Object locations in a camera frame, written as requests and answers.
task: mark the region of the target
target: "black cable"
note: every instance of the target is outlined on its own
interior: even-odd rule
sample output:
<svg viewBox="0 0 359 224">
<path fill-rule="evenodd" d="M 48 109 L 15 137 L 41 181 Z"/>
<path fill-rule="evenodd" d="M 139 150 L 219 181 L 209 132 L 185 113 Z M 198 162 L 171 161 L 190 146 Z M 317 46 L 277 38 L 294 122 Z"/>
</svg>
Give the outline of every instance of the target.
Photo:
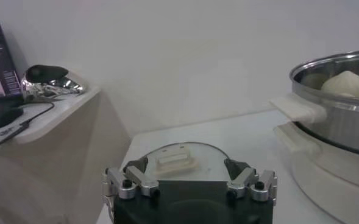
<svg viewBox="0 0 359 224">
<path fill-rule="evenodd" d="M 32 122 L 32 120 L 36 119 L 37 117 L 41 116 L 42 114 L 45 114 L 46 112 L 50 111 L 51 109 L 53 109 L 53 108 L 55 107 L 55 104 L 52 103 L 52 102 L 40 102 L 40 103 L 51 104 L 51 106 L 50 106 L 48 109 L 46 109 L 46 110 L 44 110 L 44 111 L 42 111 L 42 112 L 36 114 L 35 116 L 29 118 L 28 120 L 26 120 L 26 121 L 20 123 L 20 125 L 27 125 L 27 124 L 29 124 L 30 122 Z"/>
</svg>

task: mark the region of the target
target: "metal bracket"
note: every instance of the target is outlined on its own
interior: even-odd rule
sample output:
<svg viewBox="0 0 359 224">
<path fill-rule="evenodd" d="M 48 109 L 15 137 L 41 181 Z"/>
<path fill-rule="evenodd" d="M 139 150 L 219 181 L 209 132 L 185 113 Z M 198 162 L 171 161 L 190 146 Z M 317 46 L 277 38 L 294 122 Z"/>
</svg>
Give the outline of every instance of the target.
<svg viewBox="0 0 359 224">
<path fill-rule="evenodd" d="M 147 197 L 155 198 L 160 195 L 159 182 L 155 179 L 147 177 L 143 172 L 135 166 L 126 168 L 125 176 L 131 181 L 139 185 L 141 194 Z"/>
<path fill-rule="evenodd" d="M 128 180 L 117 168 L 112 167 L 107 171 L 107 178 L 114 187 L 114 193 L 121 199 L 132 199 L 136 194 L 136 184 Z"/>
<path fill-rule="evenodd" d="M 259 180 L 251 185 L 251 197 L 255 201 L 267 201 L 270 198 L 276 204 L 277 198 L 277 175 L 274 171 L 265 170 Z"/>
<path fill-rule="evenodd" d="M 228 193 L 231 198 L 242 198 L 246 195 L 246 188 L 258 180 L 255 169 L 245 168 L 233 181 L 227 183 Z"/>
</svg>

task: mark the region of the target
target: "white plastic handle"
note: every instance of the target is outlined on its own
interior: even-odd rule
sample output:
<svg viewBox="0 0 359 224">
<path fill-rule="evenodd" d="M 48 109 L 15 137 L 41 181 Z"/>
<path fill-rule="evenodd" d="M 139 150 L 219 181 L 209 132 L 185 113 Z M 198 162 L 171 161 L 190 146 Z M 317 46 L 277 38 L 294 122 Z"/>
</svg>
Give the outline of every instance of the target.
<svg viewBox="0 0 359 224">
<path fill-rule="evenodd" d="M 284 125 L 279 125 L 274 128 L 275 135 L 289 148 L 291 153 L 294 152 L 308 152 L 311 154 L 319 153 L 320 146 L 304 136 L 292 122 Z"/>
<path fill-rule="evenodd" d="M 270 103 L 291 121 L 315 123 L 322 122 L 327 118 L 324 107 L 309 102 L 294 93 L 271 99 Z"/>
</svg>

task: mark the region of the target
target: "white wall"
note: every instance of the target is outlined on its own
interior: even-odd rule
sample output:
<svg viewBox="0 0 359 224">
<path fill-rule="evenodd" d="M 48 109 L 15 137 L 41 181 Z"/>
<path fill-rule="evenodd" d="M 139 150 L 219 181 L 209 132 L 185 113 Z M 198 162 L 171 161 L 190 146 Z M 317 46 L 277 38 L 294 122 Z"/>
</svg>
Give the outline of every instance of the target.
<svg viewBox="0 0 359 224">
<path fill-rule="evenodd" d="M 359 50 L 359 0 L 0 0 L 0 22 L 20 71 L 60 65 L 104 90 L 48 136 L 0 153 L 4 223 L 42 223 L 57 205 L 53 215 L 91 223 L 99 173 L 121 163 L 125 130 L 265 110 L 290 91 L 293 66 Z M 23 189 L 27 199 L 8 203 Z M 43 189 L 58 200 L 35 199 Z"/>
<path fill-rule="evenodd" d="M 0 0 L 20 70 L 100 84 L 127 132 L 268 108 L 300 62 L 359 50 L 359 0 Z"/>
</svg>

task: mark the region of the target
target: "white shelf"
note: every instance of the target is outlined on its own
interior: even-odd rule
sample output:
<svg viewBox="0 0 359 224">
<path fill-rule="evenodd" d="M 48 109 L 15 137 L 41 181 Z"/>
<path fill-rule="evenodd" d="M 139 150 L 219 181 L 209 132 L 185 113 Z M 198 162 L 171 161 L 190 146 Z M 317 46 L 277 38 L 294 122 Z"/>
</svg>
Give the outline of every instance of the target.
<svg viewBox="0 0 359 224">
<path fill-rule="evenodd" d="M 30 127 L 19 135 L 15 136 L 12 141 L 17 144 L 25 144 L 46 135 L 99 92 L 99 87 L 93 86 L 82 95 L 68 95 L 64 97 L 64 100 L 54 102 L 55 107 L 53 109 L 34 119 L 30 123 Z M 24 114 L 8 126 L 0 128 L 0 132 L 28 120 L 36 114 L 44 111 L 48 107 L 50 107 L 49 104 L 26 105 L 24 107 Z"/>
</svg>

